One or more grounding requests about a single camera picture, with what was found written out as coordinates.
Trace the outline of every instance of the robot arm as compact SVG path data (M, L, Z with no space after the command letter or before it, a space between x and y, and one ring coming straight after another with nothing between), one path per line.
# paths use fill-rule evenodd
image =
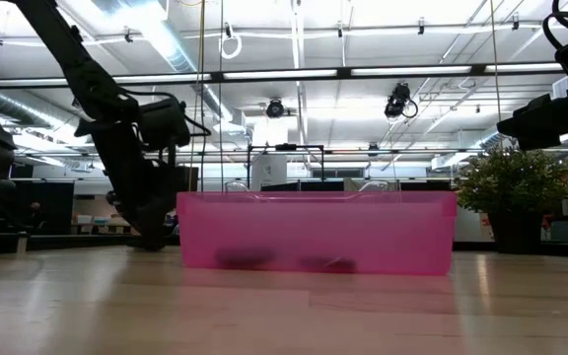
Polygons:
M165 215L174 208L185 175L179 174L174 162L153 164L143 153L189 143L186 121L196 122L185 116L185 103L167 95L160 102L140 106L133 98L139 93L119 87L91 57L78 29L69 27L54 0L8 1L17 5L43 40L82 110L93 119L81 120L76 135L93 137L114 189L107 199L144 239L158 244L165 232ZM211 134L196 125L205 133L192 135Z

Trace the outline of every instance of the wooden tabletop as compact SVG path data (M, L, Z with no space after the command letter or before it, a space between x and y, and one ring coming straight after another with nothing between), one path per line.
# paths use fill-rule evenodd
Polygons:
M568 354L568 258L455 253L450 276L409 277L0 255L0 354Z

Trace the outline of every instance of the pink translucent container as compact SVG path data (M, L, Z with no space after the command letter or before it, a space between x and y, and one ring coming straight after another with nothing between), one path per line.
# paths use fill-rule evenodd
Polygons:
M446 191L182 192L187 267L444 275L457 198Z

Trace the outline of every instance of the potted plant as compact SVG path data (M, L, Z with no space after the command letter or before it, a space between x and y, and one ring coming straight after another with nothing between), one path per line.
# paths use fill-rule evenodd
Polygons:
M542 151L487 150L461 172L458 204L488 214L500 252L535 253L544 213L568 196L568 159Z

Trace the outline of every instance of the black plant pot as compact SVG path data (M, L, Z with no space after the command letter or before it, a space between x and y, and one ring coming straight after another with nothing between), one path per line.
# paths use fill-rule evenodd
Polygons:
M513 254L535 254L540 247L542 214L488 213L497 251Z

